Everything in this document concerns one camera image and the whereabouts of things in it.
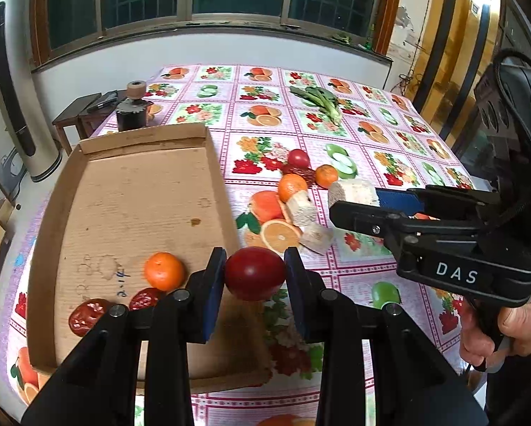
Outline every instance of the cardboard tray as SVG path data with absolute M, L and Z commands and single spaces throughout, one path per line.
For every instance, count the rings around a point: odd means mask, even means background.
M 212 248 L 239 249 L 235 222 L 208 129 L 154 126 L 81 141 L 43 216 L 29 276 L 27 341 L 33 367 L 51 374 L 80 338 L 67 324 L 89 298 L 129 304 L 150 286 L 143 264 L 157 251 L 202 270 Z M 261 305 L 224 290 L 216 330 L 189 344 L 193 393 L 267 381 Z M 138 388 L 143 387 L 143 343 Z

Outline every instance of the table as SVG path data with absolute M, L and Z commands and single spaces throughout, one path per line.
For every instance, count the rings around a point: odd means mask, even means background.
M 72 146 L 70 145 L 70 142 L 68 142 L 65 127 L 76 126 L 80 139 L 89 138 L 106 117 L 114 111 L 118 102 L 124 99 L 125 90 L 118 91 L 118 100 L 116 102 L 108 104 L 107 106 L 102 107 L 102 109 L 88 112 L 87 109 L 96 104 L 101 97 L 102 93 L 94 93 L 74 99 L 72 104 L 66 107 L 66 109 L 52 121 L 52 124 L 58 133 L 60 143 L 67 155 L 72 153 Z
M 356 164 L 356 177 L 379 187 L 473 187 L 465 169 L 411 102 L 376 88 L 314 72 L 241 65 L 164 66 L 147 85 L 146 99 L 160 106 L 150 125 L 202 121 L 210 128 L 242 245 L 262 245 L 262 226 L 244 222 L 250 213 L 248 206 L 256 192 L 276 189 L 279 165 L 294 148 L 309 154 L 313 168 L 331 163 L 327 149 L 344 149 Z M 323 86 L 337 95 L 344 116 L 341 126 L 334 126 L 289 91 L 289 86 L 310 85 Z M 94 136 L 115 132 L 113 113 Z M 328 218 L 327 190 L 313 186 L 309 196 L 317 207 L 318 222 L 333 227 Z M 22 312 L 15 309 L 25 299 L 28 264 L 39 223 L 40 219 L 35 219 L 14 271 L 11 311 L 5 310 L 3 323 L 7 336 L 0 342 L 4 351 L 0 372 L 14 390 L 18 382 L 9 369 L 26 345 L 25 321 Z M 462 297 L 398 277 L 394 259 L 380 241 L 339 229 L 334 233 L 327 254 L 301 249 L 304 265 L 319 272 L 328 287 L 368 306 L 372 304 L 372 288 L 379 282 L 391 283 L 399 290 L 402 306 L 449 363 L 457 371 L 466 367 L 458 355 Z M 264 319 L 272 356 L 270 381 L 262 386 L 192 396 L 197 425 L 256 426 L 277 415 L 311 419 L 299 422 L 300 426 L 314 424 L 322 346 L 300 340 L 285 289 L 266 303 Z M 374 378 L 368 342 L 364 357 L 367 424 L 373 425 Z M 141 424 L 142 397 L 136 397 L 136 405 L 136 424 Z M 290 426 L 290 418 L 280 417 L 260 426 Z

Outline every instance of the human hand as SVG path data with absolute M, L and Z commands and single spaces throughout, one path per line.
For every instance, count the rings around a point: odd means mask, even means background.
M 531 354 L 531 303 L 522 307 L 503 307 L 498 314 L 498 328 L 513 338 L 508 350 L 494 352 L 494 342 L 478 327 L 476 311 L 465 300 L 459 311 L 462 332 L 460 333 L 460 357 L 478 367 L 486 357 L 486 366 L 497 365 L 506 355 Z

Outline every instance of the screw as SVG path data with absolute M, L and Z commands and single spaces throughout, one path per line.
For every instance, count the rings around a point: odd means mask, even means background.
M 402 307 L 397 303 L 387 303 L 386 311 L 393 316 L 400 315 L 403 312 Z
M 112 317 L 120 317 L 125 313 L 125 306 L 123 304 L 116 304 L 110 308 L 110 315 Z
M 320 297 L 325 301 L 334 301 L 338 298 L 338 292 L 333 289 L 324 289 L 320 292 Z
M 415 236 L 412 236 L 412 235 L 408 235 L 408 236 L 405 236 L 405 238 L 403 239 L 403 241 L 409 243 L 409 244 L 416 244 L 419 242 L 419 239 Z
M 178 289 L 173 292 L 175 301 L 186 301 L 190 298 L 190 292 L 187 289 Z

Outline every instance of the green vegetable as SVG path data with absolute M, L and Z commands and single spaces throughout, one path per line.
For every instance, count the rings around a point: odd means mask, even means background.
M 338 108 L 338 99 L 329 90 L 317 86 L 307 86 L 305 89 L 291 86 L 289 90 L 301 99 L 316 105 L 319 111 L 324 113 L 331 122 L 340 126 L 342 121 L 342 112 Z

